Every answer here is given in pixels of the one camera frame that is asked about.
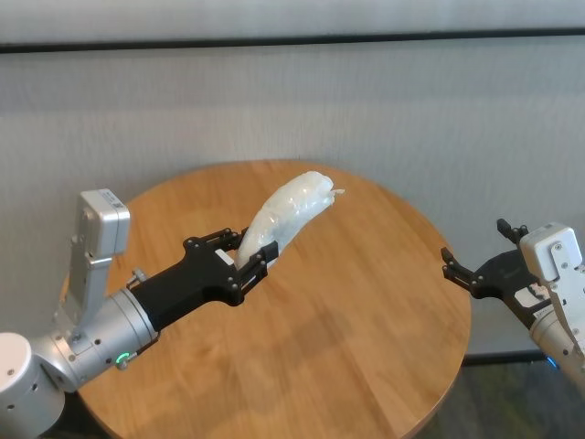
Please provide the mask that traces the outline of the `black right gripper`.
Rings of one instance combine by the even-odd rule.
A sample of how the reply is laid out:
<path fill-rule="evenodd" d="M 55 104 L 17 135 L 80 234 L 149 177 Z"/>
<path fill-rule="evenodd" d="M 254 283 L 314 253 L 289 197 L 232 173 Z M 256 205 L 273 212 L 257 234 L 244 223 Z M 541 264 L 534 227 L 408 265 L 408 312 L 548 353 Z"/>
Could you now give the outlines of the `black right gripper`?
<path fill-rule="evenodd" d="M 526 225 L 512 227 L 505 219 L 498 219 L 496 227 L 514 245 L 528 234 Z M 466 290 L 474 299 L 500 300 L 526 329 L 536 321 L 536 312 L 550 305 L 548 293 L 528 271 L 519 250 L 495 256 L 476 272 L 462 266 L 447 247 L 441 248 L 441 258 L 445 279 Z"/>

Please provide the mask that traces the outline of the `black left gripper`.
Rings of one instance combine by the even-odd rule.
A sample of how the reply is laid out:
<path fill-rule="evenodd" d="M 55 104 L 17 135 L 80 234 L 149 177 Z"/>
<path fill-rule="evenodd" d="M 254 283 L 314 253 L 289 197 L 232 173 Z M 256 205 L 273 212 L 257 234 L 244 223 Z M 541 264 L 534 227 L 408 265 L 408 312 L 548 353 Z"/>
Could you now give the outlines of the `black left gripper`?
<path fill-rule="evenodd" d="M 132 295 L 146 313 L 154 331 L 172 325 L 209 302 L 238 306 L 267 275 L 279 256 L 277 241 L 253 253 L 239 269 L 217 254 L 235 251 L 247 228 L 225 228 L 184 241 L 185 254 L 176 264 L 132 288 Z"/>

